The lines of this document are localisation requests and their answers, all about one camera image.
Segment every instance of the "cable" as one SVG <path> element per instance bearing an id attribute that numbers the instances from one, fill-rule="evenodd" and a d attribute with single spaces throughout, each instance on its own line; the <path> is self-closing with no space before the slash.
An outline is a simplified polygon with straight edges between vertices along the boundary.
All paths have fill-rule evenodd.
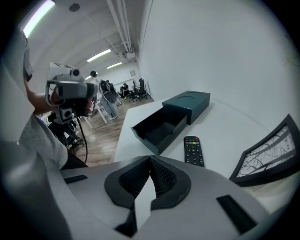
<path id="1" fill-rule="evenodd" d="M 84 163 L 86 163 L 86 161 L 88 160 L 88 145 L 86 144 L 86 140 L 85 140 L 85 136 L 84 136 L 84 133 L 83 133 L 83 128 L 81 127 L 80 120 L 79 120 L 78 117 L 76 117 L 76 119 L 77 119 L 77 122 L 79 124 L 80 131 L 82 133 L 82 137 L 83 137 L 83 140 L 84 140 L 84 143 L 85 143 L 85 161 L 84 161 Z"/>

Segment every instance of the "framed artwork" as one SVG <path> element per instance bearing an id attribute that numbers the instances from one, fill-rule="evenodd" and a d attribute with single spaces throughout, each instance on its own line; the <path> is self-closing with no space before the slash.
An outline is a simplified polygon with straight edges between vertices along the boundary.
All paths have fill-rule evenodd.
<path id="1" fill-rule="evenodd" d="M 300 131 L 290 115 L 243 152 L 229 180 L 241 187 L 274 182 L 300 170 Z"/>

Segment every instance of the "jeans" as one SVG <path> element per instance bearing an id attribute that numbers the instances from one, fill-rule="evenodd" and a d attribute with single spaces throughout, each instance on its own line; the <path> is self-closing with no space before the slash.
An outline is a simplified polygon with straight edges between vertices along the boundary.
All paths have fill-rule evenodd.
<path id="1" fill-rule="evenodd" d="M 108 102 L 104 96 L 102 96 L 100 98 L 100 103 L 102 104 L 102 106 L 104 107 L 105 111 L 108 113 L 108 115 L 110 115 L 112 118 L 118 116 L 116 110 L 114 109 L 113 104 L 111 104 L 110 102 Z"/>

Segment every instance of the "decorative pattern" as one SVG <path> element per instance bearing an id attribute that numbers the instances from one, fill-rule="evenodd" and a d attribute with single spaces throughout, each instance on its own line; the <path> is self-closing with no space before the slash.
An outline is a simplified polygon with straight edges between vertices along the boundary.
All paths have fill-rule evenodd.
<path id="1" fill-rule="evenodd" d="M 273 168 L 296 155 L 295 144 L 287 126 L 267 142 L 245 155 L 238 177 L 259 173 Z"/>

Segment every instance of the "box lid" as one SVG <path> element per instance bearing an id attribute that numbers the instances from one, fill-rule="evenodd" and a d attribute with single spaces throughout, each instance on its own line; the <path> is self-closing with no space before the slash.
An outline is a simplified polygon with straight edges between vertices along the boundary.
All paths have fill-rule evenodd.
<path id="1" fill-rule="evenodd" d="M 163 105 L 173 105 L 187 109 L 194 109 L 209 97 L 210 93 L 207 92 L 186 91 L 164 101 Z"/>

